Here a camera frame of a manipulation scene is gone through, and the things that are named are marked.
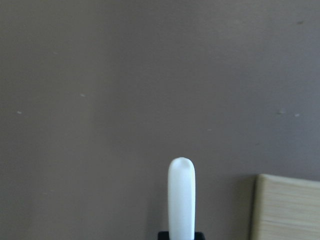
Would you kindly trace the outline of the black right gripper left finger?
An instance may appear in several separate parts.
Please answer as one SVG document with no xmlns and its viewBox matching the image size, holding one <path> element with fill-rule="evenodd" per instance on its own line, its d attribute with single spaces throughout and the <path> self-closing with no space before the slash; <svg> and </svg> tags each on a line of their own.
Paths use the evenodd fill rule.
<svg viewBox="0 0 320 240">
<path fill-rule="evenodd" d="M 170 235 L 168 231 L 160 231 L 157 234 L 157 240 L 170 240 Z"/>
</svg>

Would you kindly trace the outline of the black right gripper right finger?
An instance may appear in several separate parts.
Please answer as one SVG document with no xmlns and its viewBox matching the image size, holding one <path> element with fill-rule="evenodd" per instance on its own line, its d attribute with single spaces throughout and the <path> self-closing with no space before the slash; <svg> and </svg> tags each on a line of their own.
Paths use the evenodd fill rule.
<svg viewBox="0 0 320 240">
<path fill-rule="evenodd" d="M 206 240 L 205 235 L 202 232 L 194 233 L 194 240 Z"/>
</svg>

